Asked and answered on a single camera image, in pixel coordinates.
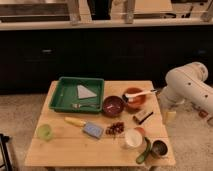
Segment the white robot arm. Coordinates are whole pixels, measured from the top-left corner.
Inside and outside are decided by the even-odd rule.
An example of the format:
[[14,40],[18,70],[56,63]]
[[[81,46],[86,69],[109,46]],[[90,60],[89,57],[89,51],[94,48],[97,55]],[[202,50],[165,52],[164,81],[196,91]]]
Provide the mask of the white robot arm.
[[158,96],[164,124],[174,117],[173,107],[185,100],[213,114],[213,88],[205,83],[207,78],[208,69],[200,62],[173,68],[166,74],[166,86]]

